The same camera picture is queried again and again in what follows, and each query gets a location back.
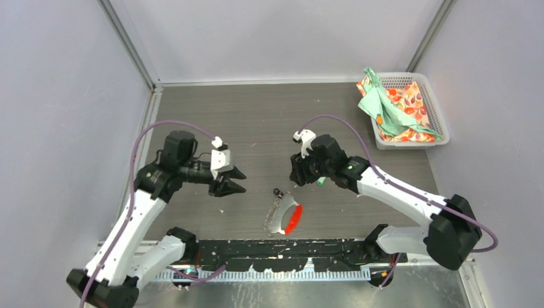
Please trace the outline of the red handled metal keyring holder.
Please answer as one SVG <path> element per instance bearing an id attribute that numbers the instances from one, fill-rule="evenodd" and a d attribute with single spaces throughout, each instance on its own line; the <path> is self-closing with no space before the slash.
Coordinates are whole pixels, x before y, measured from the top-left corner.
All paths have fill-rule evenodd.
<path id="1" fill-rule="evenodd" d="M 282 200 L 274 200 L 266 215 L 263 229 L 270 234 L 289 235 L 298 226 L 302 214 L 302 204 L 298 203 L 291 193 L 285 192 Z"/>

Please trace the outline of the key with black tag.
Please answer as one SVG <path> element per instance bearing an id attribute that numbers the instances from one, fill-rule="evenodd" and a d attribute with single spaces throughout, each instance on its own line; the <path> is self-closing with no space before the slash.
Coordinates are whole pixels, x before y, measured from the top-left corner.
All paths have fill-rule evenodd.
<path id="1" fill-rule="evenodd" d="M 282 200 L 284 198 L 284 196 L 285 196 L 285 192 L 283 192 L 279 188 L 274 188 L 273 193 L 275 195 L 276 200 Z"/>

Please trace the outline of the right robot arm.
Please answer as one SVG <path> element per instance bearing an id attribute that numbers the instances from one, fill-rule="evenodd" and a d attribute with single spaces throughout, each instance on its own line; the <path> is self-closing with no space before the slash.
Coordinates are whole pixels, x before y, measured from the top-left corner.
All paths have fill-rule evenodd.
<path id="1" fill-rule="evenodd" d="M 365 239 L 366 255 L 383 263 L 392 254 L 428 255 L 448 270 L 458 270 L 482 237 L 469 201 L 422 191 L 371 166 L 362 157 L 349 157 L 329 134 L 302 130 L 293 135 L 300 152 L 291 156 L 289 178 L 299 186 L 321 177 L 338 187 L 385 203 L 417 223 L 416 227 L 377 226 Z"/>

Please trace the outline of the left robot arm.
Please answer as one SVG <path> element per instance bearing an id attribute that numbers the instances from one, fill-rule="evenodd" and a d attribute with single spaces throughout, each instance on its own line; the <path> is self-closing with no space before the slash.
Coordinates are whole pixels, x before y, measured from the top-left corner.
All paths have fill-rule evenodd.
<path id="1" fill-rule="evenodd" d="M 233 162 L 226 143 L 214 137 L 210 160 L 195 156 L 198 142 L 191 132 L 173 131 L 154 161 L 138 170 L 130 198 L 98 253 L 83 269 L 72 269 L 67 283 L 80 305 L 133 307 L 140 291 L 172 263 L 192 264 L 198 255 L 196 236 L 173 227 L 140 259 L 134 255 L 143 237 L 173 194 L 184 183 L 204 184 L 214 197 L 245 193 L 235 183 L 245 175 Z"/>

